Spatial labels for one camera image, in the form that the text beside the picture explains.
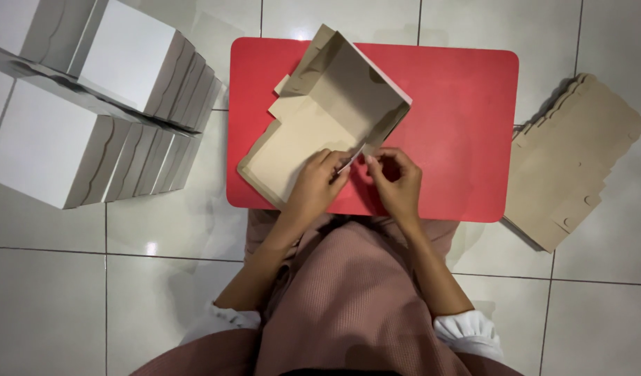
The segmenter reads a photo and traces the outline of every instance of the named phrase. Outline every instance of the white tile floor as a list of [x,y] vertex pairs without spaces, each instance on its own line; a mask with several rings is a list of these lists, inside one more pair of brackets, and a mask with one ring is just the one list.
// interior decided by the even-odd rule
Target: white tile floor
[[[515,51],[516,123],[575,72],[641,112],[641,0],[126,3],[189,36],[226,84],[218,109],[234,39],[309,38],[325,22],[354,41]],[[182,191],[60,211],[0,185],[0,375],[126,375],[181,340],[241,267],[226,127],[215,111]],[[554,256],[499,223],[455,237],[449,266],[527,376],[641,375],[641,140],[606,183]]]

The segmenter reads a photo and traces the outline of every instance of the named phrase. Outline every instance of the red board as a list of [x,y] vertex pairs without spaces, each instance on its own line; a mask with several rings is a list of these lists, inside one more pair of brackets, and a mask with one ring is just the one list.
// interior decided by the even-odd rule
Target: red board
[[[274,120],[274,87],[293,72],[309,41],[239,38],[232,44],[227,130],[227,200],[272,209],[237,164]],[[356,44],[413,103],[384,146],[423,169],[422,218],[494,222],[503,215],[516,109],[518,59],[489,49]],[[331,213],[385,216],[356,162]]]

